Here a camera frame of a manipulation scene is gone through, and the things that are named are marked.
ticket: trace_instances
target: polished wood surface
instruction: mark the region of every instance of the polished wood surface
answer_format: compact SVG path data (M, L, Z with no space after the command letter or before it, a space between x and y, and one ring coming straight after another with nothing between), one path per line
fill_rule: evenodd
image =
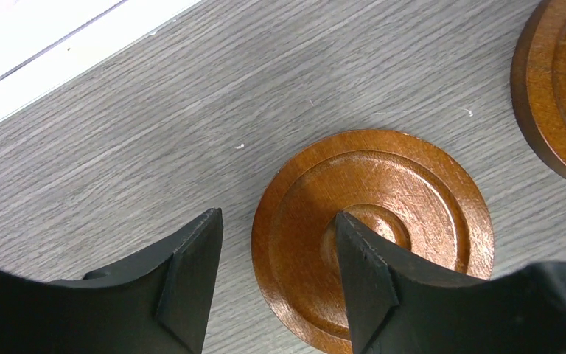
M369 128L431 142L474 179L492 278L566 260L566 180L524 140L509 91L538 2L203 0L0 124L0 268L74 279L220 207L203 353L319 353L265 303L251 227L287 160Z
M346 211L440 266L492 273L492 222L467 172L434 145L397 131L349 131L288 161L259 202L253 266L266 302L298 337L351 353L335 245Z
M514 56L511 92L528 143L566 178L566 0L544 0L528 20Z

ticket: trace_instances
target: laminate floor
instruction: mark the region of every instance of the laminate floor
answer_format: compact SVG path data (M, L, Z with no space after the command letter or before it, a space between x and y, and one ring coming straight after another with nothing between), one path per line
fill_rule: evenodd
M261 297L251 222L291 156L358 128L464 166L492 215L495 277L566 260L566 181L526 144L509 92L536 4L203 0L0 124L0 268L74 279L221 207L204 353L314 353Z

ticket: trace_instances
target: wooden floor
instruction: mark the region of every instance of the wooden floor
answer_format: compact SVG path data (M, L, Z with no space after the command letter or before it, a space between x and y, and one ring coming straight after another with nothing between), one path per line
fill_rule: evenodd
M285 161L358 128L464 166L491 211L495 277L566 260L566 181L526 144L509 93L536 4L203 0L0 124L0 268L77 278L221 207L204 353L315 353L261 297L251 223Z

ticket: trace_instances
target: wooden disc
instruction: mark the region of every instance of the wooden disc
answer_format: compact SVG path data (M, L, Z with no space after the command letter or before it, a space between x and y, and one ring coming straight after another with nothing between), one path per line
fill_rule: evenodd
M279 171L253 222L253 267L266 302L298 337L351 353L335 245L347 211L446 268L489 278L494 242L483 196L444 151L397 131L349 131Z
M542 2L528 20L513 57L511 95L529 145L566 178L566 0Z

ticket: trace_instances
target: scratch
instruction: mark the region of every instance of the scratch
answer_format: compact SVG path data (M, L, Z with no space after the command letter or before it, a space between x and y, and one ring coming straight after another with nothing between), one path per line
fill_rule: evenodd
M469 114L470 117L474 116L474 112L472 112L472 110L470 110L470 109L463 108L463 107L457 107L457 106L455 106L455 108L461 109L462 111L466 111Z
M375 160L375 161L374 161L374 166L372 167L372 169L370 170L370 172L368 173L368 175L366 176L366 178L363 180L364 183L365 183L366 181L368 181L368 179L371 178L372 173L374 173L374 171L379 167L379 164L380 164L380 160Z
M398 113L415 113L415 112L430 112L432 111L431 109L415 109L413 111L392 111L392 112L376 112L373 113L373 116L379 115L379 114L398 114Z

